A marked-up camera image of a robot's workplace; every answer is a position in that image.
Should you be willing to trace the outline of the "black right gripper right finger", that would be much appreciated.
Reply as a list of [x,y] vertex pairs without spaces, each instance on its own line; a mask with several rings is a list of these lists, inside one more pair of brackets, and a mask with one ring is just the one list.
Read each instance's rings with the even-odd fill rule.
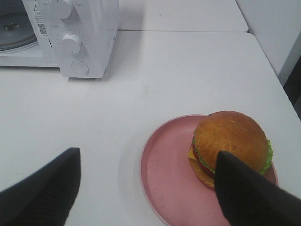
[[232,226],[299,226],[301,201],[227,151],[217,155],[214,186]]

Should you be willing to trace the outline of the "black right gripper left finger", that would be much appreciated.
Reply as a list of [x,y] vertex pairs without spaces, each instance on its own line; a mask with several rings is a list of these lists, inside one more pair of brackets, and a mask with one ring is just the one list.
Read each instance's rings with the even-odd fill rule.
[[1,191],[2,226],[63,226],[81,182],[79,148],[69,148],[41,169]]

